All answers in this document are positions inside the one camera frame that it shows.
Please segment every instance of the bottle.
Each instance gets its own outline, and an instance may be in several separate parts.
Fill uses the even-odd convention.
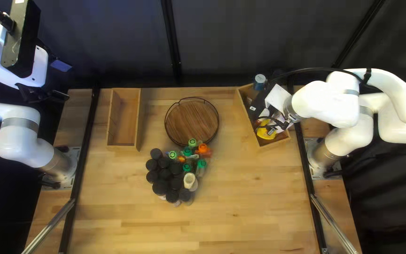
[[[192,149],[190,147],[184,147],[184,149],[183,149],[184,156],[188,157],[188,156],[191,156],[192,154],[194,154],[194,153],[192,152]]]
[[[185,158],[184,156],[182,156],[182,155],[178,156],[178,157],[176,158],[176,160],[177,160],[178,162],[181,162],[181,163],[186,162],[186,158]]]
[[[168,180],[172,177],[172,173],[168,169],[162,169],[159,171],[159,177],[163,180]]]
[[[157,174],[157,172],[156,171],[150,171],[150,172],[148,172],[147,173],[147,181],[149,182],[149,183],[155,183],[155,182],[157,182],[157,180],[158,180],[158,178],[159,178],[159,176],[158,176],[158,174]]]
[[[194,193],[190,192],[188,189],[181,189],[178,193],[179,199],[184,205],[189,206],[194,202]]]
[[[169,158],[175,160],[178,157],[178,154],[175,151],[169,152]]]
[[[150,151],[150,155],[152,159],[158,160],[163,157],[162,151],[159,148],[153,148]]]
[[[170,165],[170,159],[169,159],[169,158],[162,157],[162,158],[160,158],[160,159],[157,161],[157,164],[159,165],[159,167],[160,167],[161,169],[166,169],[166,168],[168,168],[169,165]]]
[[[258,74],[255,76],[253,82],[253,89],[257,91],[264,90],[266,88],[267,78],[263,74]]]
[[[173,177],[169,184],[171,189],[179,191],[183,188],[183,178],[180,176]]]
[[[179,200],[178,192],[176,190],[169,190],[166,194],[166,200],[172,203],[174,207],[181,205],[181,200]]]
[[[202,158],[210,158],[211,157],[211,149],[207,147],[205,143],[199,145],[199,148],[195,150],[195,154],[200,155]]]
[[[191,172],[192,171],[192,166],[189,163],[184,163],[183,164],[183,171],[185,173]]]
[[[159,180],[153,183],[153,192],[162,200],[166,199],[166,194],[169,191],[169,183],[164,180]]]
[[[197,140],[194,138],[189,139],[189,141],[187,142],[187,145],[193,149],[194,147],[197,146]]]
[[[183,166],[179,163],[172,163],[169,166],[169,170],[173,176],[181,175],[183,173]]]
[[[206,171],[206,166],[207,166],[206,160],[199,159],[197,162],[197,169],[195,170],[195,175],[197,175],[197,177],[203,177]]]
[[[199,187],[199,182],[193,173],[187,173],[183,179],[184,188],[188,189],[190,192],[194,192]]]
[[[156,171],[157,170],[157,161],[154,159],[149,159],[149,160],[147,160],[145,167],[147,167],[148,171]]]

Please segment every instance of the black metal frame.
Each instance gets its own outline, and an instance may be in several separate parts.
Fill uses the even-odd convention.
[[[173,17],[172,0],[161,0],[162,15],[166,26],[167,40],[169,42],[170,59],[172,61],[173,76],[175,82],[181,80],[181,57],[178,48],[178,38],[176,37],[175,18]]]
[[[92,135],[93,120],[97,111],[98,98],[100,96],[100,88],[92,89],[92,102],[90,104],[89,114],[87,117],[86,130],[82,139],[81,153],[79,154],[78,165],[76,167],[73,188],[71,190],[70,199],[75,199],[78,203],[79,193],[81,192],[82,177],[84,175],[84,166],[86,165],[87,152],[90,144],[90,136]],[[60,240],[59,253],[67,253],[70,245],[71,232],[73,229],[74,216],[76,205],[67,213],[65,218],[64,230],[62,231],[62,239]]]
[[[356,27],[355,31],[350,36],[349,41],[342,49],[341,53],[337,57],[337,59],[333,62],[332,68],[339,68],[341,67],[342,62],[346,59],[349,53],[352,51],[353,46],[358,42],[359,38],[363,35],[364,31],[368,28],[371,21],[375,18],[377,13],[379,12],[380,8],[383,6],[385,0],[375,0],[372,3],[371,7],[369,7],[368,12],[364,15],[361,22]]]
[[[369,26],[371,21],[374,19],[374,17],[378,13],[378,11],[380,10],[380,8],[384,2],[385,2],[385,0],[375,0],[374,3],[372,3],[368,12],[365,14],[364,18],[361,20],[358,27],[353,32],[353,34],[350,37],[349,41],[347,42],[346,46],[341,51],[341,53],[338,56],[338,58],[336,59],[336,61],[334,61],[333,65],[332,65],[333,68],[339,68],[341,66],[342,62],[346,59],[348,54],[351,52],[351,50],[353,49],[353,46],[359,40],[359,38],[361,37],[363,32],[367,29],[367,27]],[[173,17],[172,0],[161,0],[161,5],[162,5],[162,12],[164,15],[164,23],[165,23],[166,33],[167,33],[167,39],[168,39],[168,43],[169,43],[173,74],[174,74],[176,84],[180,84],[181,78],[182,78],[181,60],[180,60],[180,53],[179,53],[179,49],[178,49],[178,40],[176,37],[176,28],[175,28],[175,21],[174,21],[174,17]],[[288,88],[288,91],[292,94],[294,91],[294,76],[291,76],[288,78],[287,88]],[[85,162],[86,162],[87,151],[88,151],[89,142],[90,142],[90,136],[92,133],[92,126],[93,126],[93,120],[95,117],[95,111],[97,109],[99,92],[100,92],[99,88],[93,89],[92,104],[91,104],[91,107],[89,110],[86,130],[85,130],[84,138],[82,141],[82,150],[81,150],[81,154],[79,156],[78,166],[76,168],[75,183],[74,183],[71,197],[70,197],[70,198],[75,198],[76,201],[79,198],[79,193],[81,190],[82,176],[83,176],[83,172],[84,172],[84,166],[85,166]],[[320,253],[323,254],[322,248],[326,247],[326,242],[325,242],[325,238],[324,238],[324,232],[322,230],[322,222],[321,222],[321,219],[319,216],[319,212],[317,211],[316,207],[312,204],[312,202],[310,200],[310,195],[314,193],[314,186],[313,186],[313,180],[311,179],[311,175],[309,173],[308,160],[306,159],[306,149],[305,149],[305,141],[304,141],[303,133],[302,133],[302,127],[301,127],[300,123],[296,123],[294,126],[295,126],[295,130],[296,130],[297,143],[299,145],[299,150],[300,150],[305,184],[306,184],[306,188],[308,191],[308,200],[310,203],[311,213],[313,216],[314,228],[316,230]],[[75,217],[75,211],[76,211],[76,206],[73,207],[72,210],[70,210],[70,212],[67,214],[67,217],[65,219],[64,230],[62,233],[62,239],[61,239],[60,247],[59,247],[59,253],[61,253],[61,254],[67,253],[67,250],[68,250],[68,247],[70,244],[71,232],[72,232],[73,222],[74,222],[74,217]]]

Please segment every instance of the orange bottle cap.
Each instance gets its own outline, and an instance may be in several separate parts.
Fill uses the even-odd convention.
[[[206,153],[207,150],[208,150],[208,148],[207,148],[206,144],[200,144],[199,145],[199,152],[200,153]]]

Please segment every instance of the round wooden tray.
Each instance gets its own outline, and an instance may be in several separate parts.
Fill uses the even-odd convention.
[[[164,120],[167,135],[179,146],[191,138],[208,143],[219,129],[219,113],[209,101],[187,97],[175,102]]]

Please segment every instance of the wooden box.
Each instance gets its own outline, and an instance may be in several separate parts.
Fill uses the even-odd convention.
[[[140,88],[114,88],[107,119],[107,146],[140,151],[141,122],[144,116]]]
[[[266,140],[258,137],[256,132],[253,130],[249,115],[247,113],[247,108],[250,107],[247,98],[255,99],[259,91],[253,90],[253,84],[247,84],[240,86],[236,89],[234,93],[234,101],[238,105],[239,110],[242,112],[243,120],[245,122],[245,127],[249,130],[252,142],[255,142],[257,146],[261,149],[270,149],[276,147],[282,142],[290,141],[290,134],[288,130],[285,130],[272,140]]]

